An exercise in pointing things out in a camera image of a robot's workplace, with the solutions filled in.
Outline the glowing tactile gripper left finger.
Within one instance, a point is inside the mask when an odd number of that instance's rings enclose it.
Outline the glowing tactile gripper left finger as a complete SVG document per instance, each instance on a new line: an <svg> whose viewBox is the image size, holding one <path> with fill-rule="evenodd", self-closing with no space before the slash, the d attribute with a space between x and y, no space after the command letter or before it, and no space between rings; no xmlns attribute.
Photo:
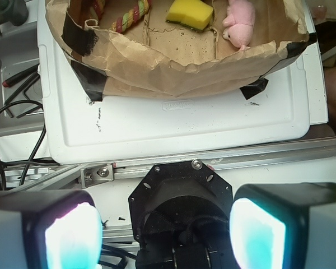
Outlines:
<svg viewBox="0 0 336 269"><path fill-rule="evenodd" d="M0 191L0 268L97 268L101 245L88 192Z"/></svg>

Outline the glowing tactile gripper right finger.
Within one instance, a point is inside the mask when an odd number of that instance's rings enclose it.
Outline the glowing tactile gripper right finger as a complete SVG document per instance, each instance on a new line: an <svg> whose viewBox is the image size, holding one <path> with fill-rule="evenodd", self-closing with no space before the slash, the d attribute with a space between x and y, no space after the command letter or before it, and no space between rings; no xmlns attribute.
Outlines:
<svg viewBox="0 0 336 269"><path fill-rule="evenodd" d="M240 268L336 268L336 183L242 185L229 231Z"/></svg>

